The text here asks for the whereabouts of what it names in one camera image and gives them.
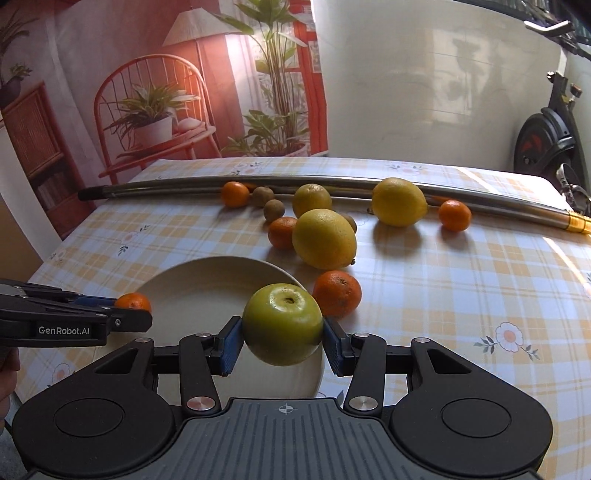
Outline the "person left hand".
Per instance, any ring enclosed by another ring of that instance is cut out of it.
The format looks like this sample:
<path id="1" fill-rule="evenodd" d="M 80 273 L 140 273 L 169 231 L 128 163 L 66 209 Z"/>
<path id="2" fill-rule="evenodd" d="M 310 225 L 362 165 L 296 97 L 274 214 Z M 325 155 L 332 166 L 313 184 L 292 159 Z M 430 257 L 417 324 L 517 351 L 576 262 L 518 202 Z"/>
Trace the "person left hand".
<path id="1" fill-rule="evenodd" d="M 20 370 L 20 357 L 17 348 L 1 351 L 0 368 L 0 420 L 4 428 L 5 418 L 10 410 L 10 397 L 17 384 L 17 372 Z"/>

